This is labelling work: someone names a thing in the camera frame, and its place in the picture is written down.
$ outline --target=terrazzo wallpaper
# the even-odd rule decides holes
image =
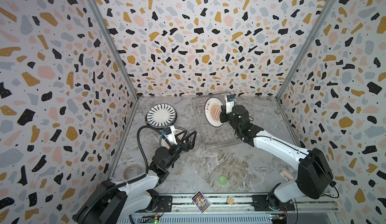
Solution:
[[[276,95],[327,0],[96,0],[142,95]]]
[[[386,222],[385,5],[338,0],[280,99],[301,143],[326,154],[347,224]]]
[[[72,223],[132,107],[84,0],[0,0],[0,222]]]

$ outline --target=plate rim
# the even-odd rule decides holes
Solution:
[[[224,103],[221,101],[220,98],[218,98],[218,97],[216,97],[216,96],[212,96],[212,97],[208,98],[208,100],[206,100],[205,106],[206,106],[206,103],[207,103],[210,99],[212,99],[212,98],[217,98],[217,99],[222,103],[222,105],[224,105]],[[204,115],[205,115],[205,118],[206,118],[206,120],[208,121],[208,123],[209,123],[211,126],[213,126],[213,127],[221,127],[221,126],[224,124],[223,122],[221,123],[220,126],[214,126],[213,124],[211,124],[210,121],[208,120],[208,117],[207,117],[206,114],[205,114],[205,107],[204,107]]]

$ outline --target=card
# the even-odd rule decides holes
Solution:
[[[196,207],[200,210],[201,214],[203,214],[210,207],[209,201],[205,198],[201,191],[198,191],[192,197],[192,200]]]

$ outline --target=wire dish rack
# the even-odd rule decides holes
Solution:
[[[217,97],[224,103],[224,96],[230,93],[218,93],[208,96],[198,96],[192,98],[192,103],[195,111],[197,129],[201,132],[202,141],[206,150],[224,148],[231,145],[239,144],[242,141],[235,138],[235,131],[228,123],[224,123],[221,127],[213,127],[209,124],[205,117],[205,103],[211,97]]]

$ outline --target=gray marble table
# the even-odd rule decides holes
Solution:
[[[237,97],[237,104],[244,105],[253,116],[253,123],[261,126],[272,135],[293,143],[274,98]],[[180,156],[164,183],[156,188],[159,193],[238,193],[268,192],[284,179],[282,170],[294,173],[294,169],[272,154],[240,141],[233,146],[205,150],[197,127],[191,98],[140,98],[133,124],[120,155],[113,181],[123,180],[123,173],[130,164],[137,164],[145,170],[145,164],[139,151],[136,134],[140,126],[145,125],[145,115],[154,105],[168,103],[178,114],[176,127],[189,132],[197,130],[195,148]],[[159,147],[159,134],[151,129],[143,129],[140,140],[150,164],[155,150]],[[219,176],[227,178],[227,184],[218,184]]]

